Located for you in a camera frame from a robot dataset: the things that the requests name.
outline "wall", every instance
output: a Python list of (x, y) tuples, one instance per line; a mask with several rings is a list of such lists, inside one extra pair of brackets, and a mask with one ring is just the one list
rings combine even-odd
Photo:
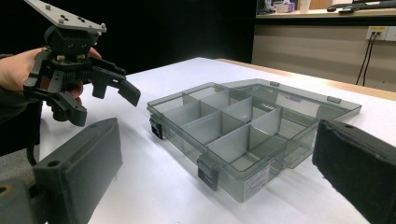
[[(252, 63), (355, 84), (367, 50), (367, 30), (367, 26), (256, 25)], [(396, 91), (395, 59), (396, 42), (375, 41), (365, 86)]]

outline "white table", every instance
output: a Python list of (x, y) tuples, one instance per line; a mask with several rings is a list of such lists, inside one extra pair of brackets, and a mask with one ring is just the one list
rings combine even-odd
[[(262, 78), (299, 89), (330, 95), (362, 105), (346, 122), (396, 146), (396, 102), (343, 91), (325, 83), (282, 77), (239, 65), (196, 58), (132, 74), (128, 80), (142, 95), (137, 107), (108, 87), (105, 99), (82, 95), (87, 125), (118, 118), (123, 165), (98, 204), (90, 223), (368, 223), (323, 178), (308, 157), (286, 169), (264, 189), (238, 203), (219, 188), (212, 191), (197, 176), (197, 166), (169, 141), (151, 132), (147, 103), (206, 82), (224, 83)], [(40, 158), (83, 128), (58, 122), (43, 107)]]

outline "box latch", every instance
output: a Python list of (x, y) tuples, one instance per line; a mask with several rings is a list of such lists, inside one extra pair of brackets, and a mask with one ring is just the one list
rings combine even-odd
[(157, 135), (158, 138), (163, 139), (163, 126), (154, 119), (149, 119), (151, 123), (151, 131)]
[(197, 161), (198, 177), (204, 181), (213, 191), (218, 190), (219, 171), (216, 169), (217, 163), (202, 154)]

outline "gripper mount plate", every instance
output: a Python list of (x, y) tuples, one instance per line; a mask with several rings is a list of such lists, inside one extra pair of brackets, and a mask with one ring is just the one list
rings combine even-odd
[(99, 34), (106, 32), (104, 23), (99, 25), (39, 0), (24, 1), (60, 28), (97, 31)]

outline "box hinge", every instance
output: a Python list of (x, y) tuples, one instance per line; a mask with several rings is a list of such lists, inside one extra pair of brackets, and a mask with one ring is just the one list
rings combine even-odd
[(275, 86), (275, 87), (279, 87), (280, 83), (279, 82), (270, 81), (270, 85), (271, 86)]
[(340, 98), (336, 98), (336, 97), (332, 97), (332, 96), (328, 96), (327, 97), (327, 101), (336, 103), (336, 104), (340, 104), (341, 103), (341, 99)]
[(202, 154), (197, 161), (198, 177), (204, 181), (213, 191), (218, 190), (219, 171), (217, 163), (210, 160), (206, 154)]
[(158, 138), (163, 139), (163, 126), (154, 119), (149, 119), (151, 123), (151, 131), (157, 135)]

